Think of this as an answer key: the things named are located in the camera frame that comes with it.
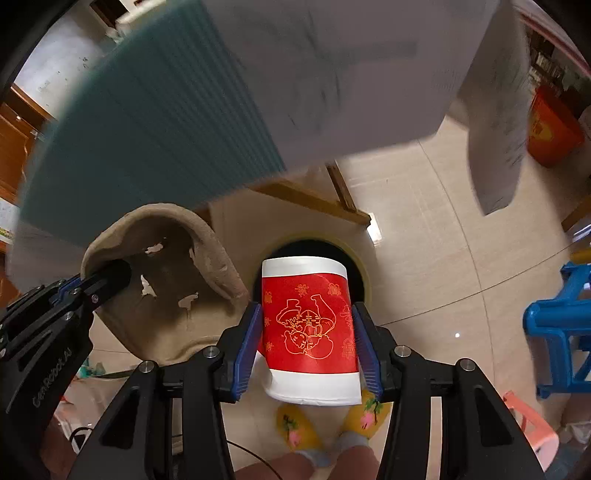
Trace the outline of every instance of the red label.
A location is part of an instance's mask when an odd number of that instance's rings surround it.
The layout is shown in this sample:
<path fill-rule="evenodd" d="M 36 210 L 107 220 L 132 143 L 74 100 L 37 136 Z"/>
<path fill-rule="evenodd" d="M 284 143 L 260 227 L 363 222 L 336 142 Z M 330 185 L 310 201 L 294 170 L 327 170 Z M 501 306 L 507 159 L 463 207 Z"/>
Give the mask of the red label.
<path fill-rule="evenodd" d="M 358 371 L 347 280 L 333 273 L 262 279 L 262 347 L 269 368 Z"/>

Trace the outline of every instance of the silver screw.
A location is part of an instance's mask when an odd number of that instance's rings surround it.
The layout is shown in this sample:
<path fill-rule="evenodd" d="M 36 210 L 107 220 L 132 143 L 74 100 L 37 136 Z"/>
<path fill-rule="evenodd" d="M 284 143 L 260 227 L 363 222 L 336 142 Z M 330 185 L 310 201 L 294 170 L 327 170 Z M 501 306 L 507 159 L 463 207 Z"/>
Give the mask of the silver screw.
<path fill-rule="evenodd" d="M 476 369 L 476 364 L 469 358 L 462 358 L 460 360 L 460 367 L 466 372 L 472 372 Z"/>
<path fill-rule="evenodd" d="M 413 351 L 410 349 L 410 347 L 407 347 L 406 345 L 398 345 L 394 349 L 394 353 L 398 356 L 401 356 L 402 358 L 410 356 L 412 352 Z"/>
<path fill-rule="evenodd" d="M 216 358 L 220 354 L 220 349 L 215 345 L 207 346 L 203 349 L 205 358 Z"/>
<path fill-rule="evenodd" d="M 150 373 L 156 364 L 152 360 L 144 360 L 138 365 L 139 371 L 143 374 Z"/>

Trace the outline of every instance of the orange bucket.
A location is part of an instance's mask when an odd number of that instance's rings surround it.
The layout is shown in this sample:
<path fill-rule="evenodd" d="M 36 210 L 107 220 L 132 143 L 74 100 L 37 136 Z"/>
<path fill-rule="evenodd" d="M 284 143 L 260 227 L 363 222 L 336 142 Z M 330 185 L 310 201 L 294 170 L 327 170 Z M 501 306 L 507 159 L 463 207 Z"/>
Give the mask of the orange bucket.
<path fill-rule="evenodd" d="M 527 150 L 544 167 L 553 167 L 584 142 L 577 119 L 546 85 L 535 91 Z"/>

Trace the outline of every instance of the yellow slipper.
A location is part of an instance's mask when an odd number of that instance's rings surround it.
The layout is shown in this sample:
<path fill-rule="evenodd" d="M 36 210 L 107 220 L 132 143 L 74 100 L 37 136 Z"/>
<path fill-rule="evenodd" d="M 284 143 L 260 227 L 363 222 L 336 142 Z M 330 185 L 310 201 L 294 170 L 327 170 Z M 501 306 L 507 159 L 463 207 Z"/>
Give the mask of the yellow slipper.
<path fill-rule="evenodd" d="M 354 405 L 349 409 L 341 432 L 355 432 L 370 439 L 384 423 L 391 409 L 391 403 L 380 403 L 373 393 L 362 390 L 361 405 Z"/>
<path fill-rule="evenodd" d="M 314 426 L 297 405 L 284 403 L 277 409 L 277 430 L 292 452 L 324 450 Z"/>

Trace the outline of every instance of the red paper cup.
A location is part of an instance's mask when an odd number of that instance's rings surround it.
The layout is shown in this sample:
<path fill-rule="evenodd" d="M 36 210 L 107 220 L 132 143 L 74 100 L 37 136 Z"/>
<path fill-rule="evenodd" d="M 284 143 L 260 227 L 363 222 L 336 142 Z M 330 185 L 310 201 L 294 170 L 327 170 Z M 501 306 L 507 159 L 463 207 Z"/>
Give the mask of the red paper cup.
<path fill-rule="evenodd" d="M 345 267 L 323 257 L 262 264 L 267 394 L 312 405 L 353 405 L 361 387 Z"/>

